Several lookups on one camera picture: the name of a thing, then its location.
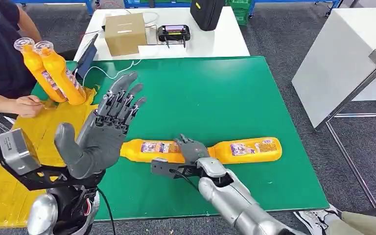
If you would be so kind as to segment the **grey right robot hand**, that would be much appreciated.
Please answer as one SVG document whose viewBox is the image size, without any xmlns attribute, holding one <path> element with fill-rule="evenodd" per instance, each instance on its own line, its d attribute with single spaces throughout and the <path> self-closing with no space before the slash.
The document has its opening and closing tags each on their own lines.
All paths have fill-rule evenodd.
<svg viewBox="0 0 376 235">
<path fill-rule="evenodd" d="M 178 145 L 185 163 L 192 164 L 200 158 L 210 157 L 208 149 L 201 142 L 187 138 L 183 134 L 180 134 L 174 141 Z"/>
</svg>

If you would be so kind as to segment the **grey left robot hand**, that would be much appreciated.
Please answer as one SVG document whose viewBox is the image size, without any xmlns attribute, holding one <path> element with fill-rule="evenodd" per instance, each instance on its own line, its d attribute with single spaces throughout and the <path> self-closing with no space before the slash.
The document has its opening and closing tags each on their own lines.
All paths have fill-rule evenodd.
<svg viewBox="0 0 376 235">
<path fill-rule="evenodd" d="M 146 102 L 145 97 L 135 100 L 143 89 L 142 83 L 132 85 L 137 78 L 138 74 L 131 72 L 116 80 L 78 135 L 70 123 L 59 124 L 54 144 L 72 177 L 88 178 L 118 161 L 130 124 Z"/>
</svg>

